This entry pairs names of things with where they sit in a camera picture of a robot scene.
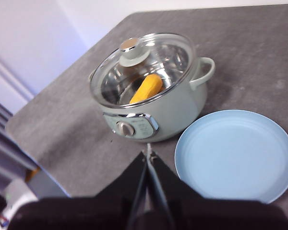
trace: lid knob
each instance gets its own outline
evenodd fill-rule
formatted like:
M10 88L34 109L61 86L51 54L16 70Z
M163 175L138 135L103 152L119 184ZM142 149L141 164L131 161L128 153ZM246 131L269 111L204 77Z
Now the lid knob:
M124 67L135 66L144 61L149 55L149 48L144 46L140 39L132 37L120 45L120 65Z

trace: light blue plastic plate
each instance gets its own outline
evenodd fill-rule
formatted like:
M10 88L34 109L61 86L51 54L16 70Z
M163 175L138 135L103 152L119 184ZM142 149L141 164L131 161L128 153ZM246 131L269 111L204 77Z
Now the light blue plastic plate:
M288 188L288 135L257 113L215 112L183 132L175 166L203 197L270 203Z

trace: white wall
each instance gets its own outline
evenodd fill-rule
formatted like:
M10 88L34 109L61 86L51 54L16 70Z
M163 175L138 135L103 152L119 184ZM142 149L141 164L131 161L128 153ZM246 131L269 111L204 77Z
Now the white wall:
M134 12L285 4L288 0L57 0L87 47Z
M17 112L86 50L55 1L0 0L0 103Z
M0 0L0 102L17 112L127 15L288 0Z

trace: gray table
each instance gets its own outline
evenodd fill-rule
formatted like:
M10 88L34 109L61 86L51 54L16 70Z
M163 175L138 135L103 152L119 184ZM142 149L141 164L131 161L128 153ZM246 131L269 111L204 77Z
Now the gray table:
M124 39L154 32L185 35L200 57L215 60L200 116L250 110L288 132L288 5L135 13L7 124L9 135L71 196L98 193L145 148L110 131L91 98L87 77ZM173 171L178 138L153 144ZM288 215L288 190L274 203Z

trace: chrome trim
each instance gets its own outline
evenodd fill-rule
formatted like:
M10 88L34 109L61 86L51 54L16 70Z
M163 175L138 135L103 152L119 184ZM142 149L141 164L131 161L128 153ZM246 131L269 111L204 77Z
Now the chrome trim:
M107 107L107 108L111 108L111 109L122 109L122 108L135 108L135 107L138 107L138 106L141 106L141 105L145 105L145 104L148 104L152 101L155 101L157 100L158 98L162 97L164 94L168 93L171 91L172 88L176 87L177 85L179 85L187 76L188 74L190 73L191 71L191 67L194 66L194 60L197 59L197 56L195 56L195 49L194 49L194 46L193 46L193 42L191 41L191 39L189 39L188 37L184 36L184 35L180 35L180 34L175 34L175 33L152 33L152 34L146 34L142 37L140 37L139 39L144 39L144 38L149 38L149 37L152 37L154 35L177 35L177 36L180 36L180 37L183 37L185 38L189 44L190 44L190 49L192 50L192 53L193 53L193 60L191 60L189 63L188 63L188 67L186 68L186 70L184 71L184 73L182 74L182 76L175 82L175 84L172 84L170 87L168 87L167 89L163 90L162 92L158 93L157 95L151 97L151 98L148 98L146 100L143 100L143 101L140 101L140 102L136 102L136 103L132 103L132 104L122 104L122 105L119 105L119 104L103 104L103 103L100 103L98 101L98 99L94 96L93 92L91 92L91 95L92 97L102 106L104 107ZM112 55L114 54L115 52L117 52L119 49L116 49L114 50L109 56L107 56L107 58L105 58L98 66L97 68L91 73L92 77L90 78L91 81L90 83L92 83L92 79L93 79L93 76L95 74L95 72L97 71L97 69L99 69L99 67L102 66L102 64Z
M150 135L149 137L147 138L150 138L152 136L154 136L157 131L159 130L159 125L157 123L157 121L149 114L135 114L135 113L130 113L130 114L109 114L109 113L106 113L106 112L103 112L103 115L106 115L106 116L111 116L111 117L125 117L125 118L129 118L129 117L132 117L132 118L137 118L137 117L142 117L142 118L145 118L149 124L152 126L153 128L153 133L152 135Z

